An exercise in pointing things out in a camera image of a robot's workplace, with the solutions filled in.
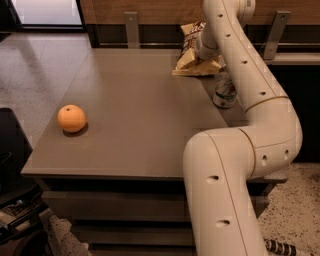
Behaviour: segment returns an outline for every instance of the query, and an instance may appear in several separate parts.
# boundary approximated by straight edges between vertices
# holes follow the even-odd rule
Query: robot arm
[[[201,132],[186,145],[184,181],[198,256],[268,255],[246,180],[286,167],[302,144],[288,96],[238,21],[239,1],[204,1],[205,46],[198,49],[221,51],[249,125]]]

